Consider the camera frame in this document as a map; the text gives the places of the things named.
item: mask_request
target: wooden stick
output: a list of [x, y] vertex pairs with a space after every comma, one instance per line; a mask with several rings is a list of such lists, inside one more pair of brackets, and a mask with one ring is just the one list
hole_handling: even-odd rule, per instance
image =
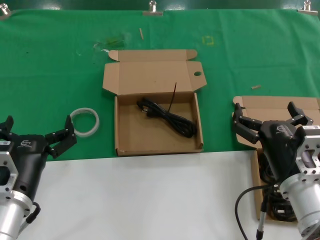
[[141, 28], [139, 28], [139, 30], [140, 30], [141, 39], [143, 40], [143, 39], [144, 39], [144, 35], [143, 35], [143, 33], [142, 33]]
[[251, 89], [258, 89], [261, 88], [261, 85], [252, 86]]

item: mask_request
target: green cloth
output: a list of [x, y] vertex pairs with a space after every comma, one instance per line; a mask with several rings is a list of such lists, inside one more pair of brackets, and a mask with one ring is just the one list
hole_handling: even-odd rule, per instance
[[[320, 24], [295, 10], [141, 11], [24, 10], [0, 21], [0, 122], [12, 131], [60, 130], [77, 108], [92, 108], [100, 127], [58, 160], [116, 156], [114, 95], [102, 89], [101, 49], [196, 49], [207, 86], [198, 102], [204, 151], [247, 149], [231, 130], [233, 97], [320, 97]], [[252, 86], [261, 88], [252, 90]], [[86, 131], [92, 117], [79, 117]]]

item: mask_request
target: robot logo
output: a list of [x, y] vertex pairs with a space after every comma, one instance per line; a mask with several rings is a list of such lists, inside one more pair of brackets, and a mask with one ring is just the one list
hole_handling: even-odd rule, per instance
[[28, 148], [32, 148], [32, 146], [31, 146], [31, 142], [30, 141], [28, 141], [28, 140], [23, 140], [21, 143], [20, 143], [20, 146], [18, 146], [18, 148], [19, 147], [28, 147]]
[[276, 127], [276, 134], [286, 133], [286, 132], [287, 132], [287, 130], [286, 130], [285, 126], [280, 125], [280, 126], [277, 126], [277, 127]]

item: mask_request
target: cardboard box lid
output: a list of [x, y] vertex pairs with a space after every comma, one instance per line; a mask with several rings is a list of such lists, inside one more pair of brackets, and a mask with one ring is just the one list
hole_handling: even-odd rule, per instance
[[193, 92], [207, 84], [194, 49], [111, 50], [103, 88], [117, 95]]
[[[239, 103], [245, 109], [243, 115], [262, 122], [268, 120], [288, 120], [291, 118], [288, 111], [289, 102], [294, 102], [297, 108], [304, 111], [304, 114], [313, 120], [313, 125], [320, 125], [320, 99], [315, 97], [295, 97], [295, 96], [235, 96], [233, 103]], [[239, 143], [261, 149], [258, 141], [252, 144], [243, 137], [236, 135]]]

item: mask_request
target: white table surface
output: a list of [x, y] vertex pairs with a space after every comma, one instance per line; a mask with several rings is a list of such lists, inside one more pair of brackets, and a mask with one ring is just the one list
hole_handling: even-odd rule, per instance
[[[234, 208], [252, 186], [252, 151], [47, 162], [37, 219], [19, 240], [242, 240]], [[256, 239], [253, 193], [239, 204]], [[264, 240], [300, 240], [267, 223]]]

